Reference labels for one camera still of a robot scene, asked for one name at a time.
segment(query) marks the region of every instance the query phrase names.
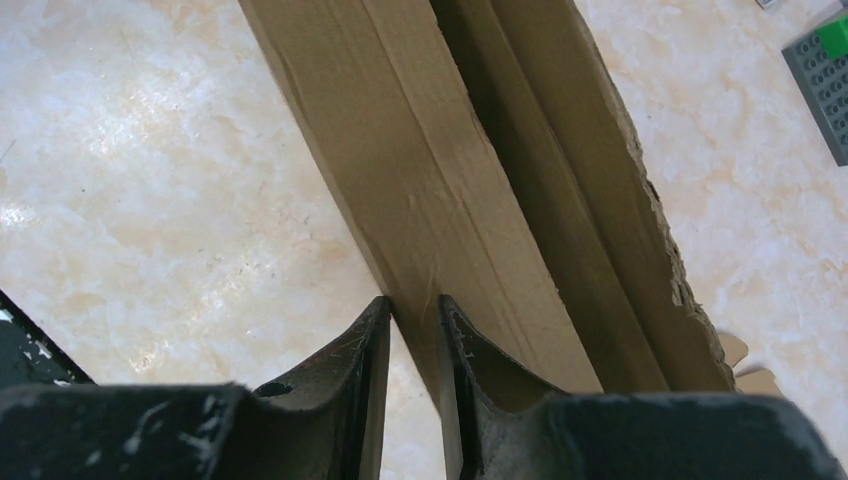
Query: cardboard strip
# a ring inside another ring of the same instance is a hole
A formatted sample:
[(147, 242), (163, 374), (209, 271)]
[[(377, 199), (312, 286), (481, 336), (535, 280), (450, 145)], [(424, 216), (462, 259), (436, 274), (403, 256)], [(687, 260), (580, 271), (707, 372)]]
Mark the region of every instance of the cardboard strip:
[(242, 0), (436, 395), (436, 296), (567, 391), (600, 384), (425, 0)]
[(480, 121), (607, 392), (668, 383), (488, 0), (431, 0)]
[[(656, 362), (672, 390), (732, 390), (715, 331), (692, 298), (646, 179), (633, 125), (573, 2), (432, 3), (449, 37), (445, 11), (459, 12), (471, 32), (473, 46), (451, 42), (458, 61), (472, 56), (472, 48), (483, 58), (482, 67), (463, 69), (466, 82), (475, 104), (484, 105), (478, 114), (501, 146), (501, 160), (601, 379), (660, 390)], [(491, 87), (480, 93), (482, 75)], [(599, 299), (609, 304), (601, 308)], [(616, 331), (627, 334), (611, 333)], [(632, 371), (616, 379), (604, 361)]]

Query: marble floor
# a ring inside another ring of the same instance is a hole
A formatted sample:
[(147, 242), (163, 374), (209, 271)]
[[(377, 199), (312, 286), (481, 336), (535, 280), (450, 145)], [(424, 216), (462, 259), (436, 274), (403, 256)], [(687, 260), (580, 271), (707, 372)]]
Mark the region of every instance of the marble floor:
[[(577, 3), (696, 296), (848, 458), (848, 168), (780, 58), (838, 3)], [(256, 386), (377, 294), (236, 0), (4, 0), (0, 67), (0, 288), (96, 381)], [(383, 478), (439, 478), (393, 336)]]

